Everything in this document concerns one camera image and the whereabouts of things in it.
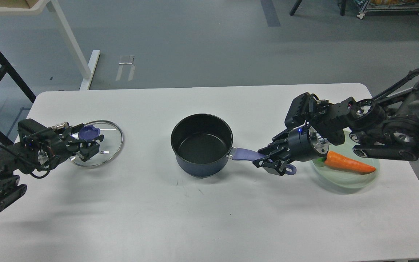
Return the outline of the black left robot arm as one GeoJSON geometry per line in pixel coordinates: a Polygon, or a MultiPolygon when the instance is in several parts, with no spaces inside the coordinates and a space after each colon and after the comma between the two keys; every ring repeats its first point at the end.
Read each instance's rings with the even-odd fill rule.
{"type": "Polygon", "coordinates": [[[36,179],[47,177],[51,170],[73,156],[86,162],[99,153],[104,136],[97,131],[82,135],[84,124],[70,126],[67,122],[46,127],[25,119],[18,124],[19,141],[0,144],[0,213],[20,199],[28,186],[20,184],[20,171],[36,179]]]}

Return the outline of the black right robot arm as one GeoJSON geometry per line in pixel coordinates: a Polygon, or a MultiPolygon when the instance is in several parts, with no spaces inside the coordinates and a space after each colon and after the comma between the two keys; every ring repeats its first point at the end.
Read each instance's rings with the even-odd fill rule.
{"type": "Polygon", "coordinates": [[[293,99],[286,129],[258,150],[252,163],[270,174],[293,175],[292,162],[329,159],[330,145],[345,142],[361,158],[416,161],[419,158],[419,68],[371,99],[339,103],[303,93],[293,99]]]}

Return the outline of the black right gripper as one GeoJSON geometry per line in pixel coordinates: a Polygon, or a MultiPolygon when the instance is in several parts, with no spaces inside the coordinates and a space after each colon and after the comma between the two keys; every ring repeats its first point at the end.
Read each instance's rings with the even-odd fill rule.
{"type": "Polygon", "coordinates": [[[288,144],[287,160],[289,162],[308,162],[313,159],[324,158],[329,151],[329,143],[313,127],[297,127],[285,129],[272,138],[268,146],[258,150],[261,156],[252,161],[257,168],[263,168],[266,172],[283,176],[290,174],[289,162],[282,159],[285,149],[279,146],[288,144]]]}

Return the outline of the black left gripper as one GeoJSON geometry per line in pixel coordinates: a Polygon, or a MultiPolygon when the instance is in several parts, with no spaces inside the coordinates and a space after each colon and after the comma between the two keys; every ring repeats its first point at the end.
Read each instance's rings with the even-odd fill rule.
{"type": "Polygon", "coordinates": [[[39,161],[44,168],[55,168],[70,159],[87,162],[99,153],[104,136],[92,125],[70,126],[61,129],[45,128],[35,133],[40,149],[39,161]]]}

